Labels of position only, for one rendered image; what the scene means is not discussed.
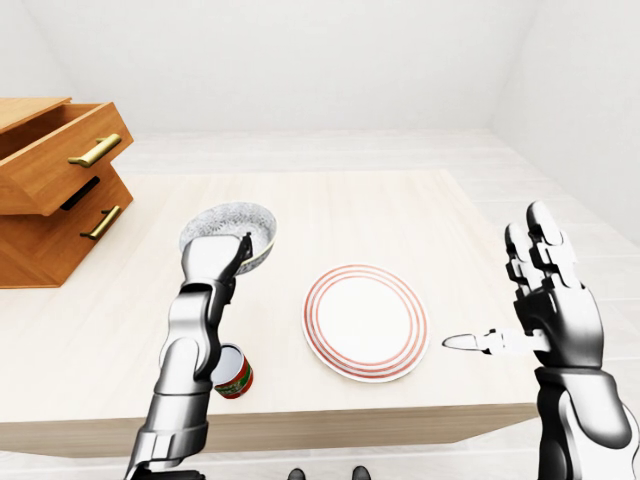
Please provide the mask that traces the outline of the red green tin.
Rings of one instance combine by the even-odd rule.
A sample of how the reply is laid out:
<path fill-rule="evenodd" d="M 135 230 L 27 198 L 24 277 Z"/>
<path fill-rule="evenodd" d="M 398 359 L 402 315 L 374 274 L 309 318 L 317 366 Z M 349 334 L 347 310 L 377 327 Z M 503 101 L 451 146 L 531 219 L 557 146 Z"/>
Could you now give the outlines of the red green tin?
<path fill-rule="evenodd" d="M 251 387 L 254 373 L 242 349 L 233 343 L 221 345 L 220 358 L 210 375 L 216 392 L 225 399 L 236 399 Z"/>

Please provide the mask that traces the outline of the patterned black white bowl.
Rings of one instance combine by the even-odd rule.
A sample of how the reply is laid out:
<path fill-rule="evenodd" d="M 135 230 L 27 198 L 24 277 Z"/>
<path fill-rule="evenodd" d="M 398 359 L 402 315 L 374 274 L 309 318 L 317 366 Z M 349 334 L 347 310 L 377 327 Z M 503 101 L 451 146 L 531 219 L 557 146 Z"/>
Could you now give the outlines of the patterned black white bowl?
<path fill-rule="evenodd" d="M 179 237 L 182 252 L 197 237 L 251 234 L 252 255 L 241 263 L 242 275 L 260 266 L 275 243 L 277 220 L 266 207 L 251 202 L 229 202 L 209 208 L 191 219 Z"/>

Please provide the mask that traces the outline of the closed wooden drawer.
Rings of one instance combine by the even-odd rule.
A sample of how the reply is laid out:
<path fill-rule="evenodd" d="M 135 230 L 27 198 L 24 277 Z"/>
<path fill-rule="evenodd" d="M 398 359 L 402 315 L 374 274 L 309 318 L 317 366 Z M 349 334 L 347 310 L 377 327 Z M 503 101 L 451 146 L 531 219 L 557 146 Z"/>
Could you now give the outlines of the closed wooden drawer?
<path fill-rule="evenodd" d="M 114 205 L 121 214 L 133 197 L 113 167 L 94 174 L 50 216 L 42 254 L 46 287 L 59 287 L 98 243 L 80 236 L 102 218 L 102 210 Z"/>

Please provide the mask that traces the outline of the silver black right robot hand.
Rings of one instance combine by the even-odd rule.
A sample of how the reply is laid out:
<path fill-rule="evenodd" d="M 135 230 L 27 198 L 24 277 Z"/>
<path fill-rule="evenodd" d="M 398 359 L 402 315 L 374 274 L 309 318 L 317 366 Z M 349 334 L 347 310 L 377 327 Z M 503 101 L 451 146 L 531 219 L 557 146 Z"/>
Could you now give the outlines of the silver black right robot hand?
<path fill-rule="evenodd" d="M 546 367 L 601 368 L 601 316 L 593 294 L 578 278 L 568 234 L 542 201 L 527 207 L 526 222 L 527 230 L 510 223 L 504 231 L 506 271 L 517 285 L 514 309 L 522 331 L 458 334 L 442 345 L 486 355 L 533 352 Z"/>

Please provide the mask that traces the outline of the wooden cabinet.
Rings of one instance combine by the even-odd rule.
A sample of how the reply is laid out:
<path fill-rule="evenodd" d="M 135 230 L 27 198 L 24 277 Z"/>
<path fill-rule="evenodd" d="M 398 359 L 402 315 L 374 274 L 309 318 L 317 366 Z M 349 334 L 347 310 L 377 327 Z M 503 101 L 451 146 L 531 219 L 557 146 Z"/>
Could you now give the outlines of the wooden cabinet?
<path fill-rule="evenodd" d="M 60 207 L 48 216 L 0 215 L 0 288 L 46 287 L 44 237 Z"/>

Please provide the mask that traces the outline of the white plate with red rings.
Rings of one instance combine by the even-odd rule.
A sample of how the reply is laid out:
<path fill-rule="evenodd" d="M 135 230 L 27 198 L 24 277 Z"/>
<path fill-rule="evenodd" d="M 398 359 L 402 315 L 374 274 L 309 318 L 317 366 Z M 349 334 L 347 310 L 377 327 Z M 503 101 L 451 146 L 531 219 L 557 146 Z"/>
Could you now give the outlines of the white plate with red rings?
<path fill-rule="evenodd" d="M 391 382 L 412 372 L 431 335 L 416 290 L 398 275 L 362 263 L 334 267 L 313 281 L 301 326 L 322 363 L 364 383 Z"/>

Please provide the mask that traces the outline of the open wooden drawer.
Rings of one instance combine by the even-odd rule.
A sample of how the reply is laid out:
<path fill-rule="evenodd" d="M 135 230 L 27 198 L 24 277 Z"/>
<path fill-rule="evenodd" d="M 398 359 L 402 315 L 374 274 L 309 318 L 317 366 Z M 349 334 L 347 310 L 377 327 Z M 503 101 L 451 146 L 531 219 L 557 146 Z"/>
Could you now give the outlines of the open wooden drawer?
<path fill-rule="evenodd" d="M 97 138 L 121 143 L 90 168 L 72 165 Z M 48 216 L 132 143 L 112 102 L 73 103 L 65 97 L 0 98 L 0 215 Z"/>

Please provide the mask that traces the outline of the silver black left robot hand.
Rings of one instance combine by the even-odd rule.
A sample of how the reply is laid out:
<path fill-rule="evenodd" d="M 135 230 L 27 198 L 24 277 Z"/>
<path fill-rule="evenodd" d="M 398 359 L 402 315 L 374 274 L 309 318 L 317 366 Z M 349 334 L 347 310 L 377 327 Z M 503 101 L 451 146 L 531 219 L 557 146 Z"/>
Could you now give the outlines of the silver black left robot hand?
<path fill-rule="evenodd" d="M 250 232 L 243 236 L 187 235 L 181 239 L 180 248 L 183 287 L 224 283 L 251 269 L 253 243 Z"/>

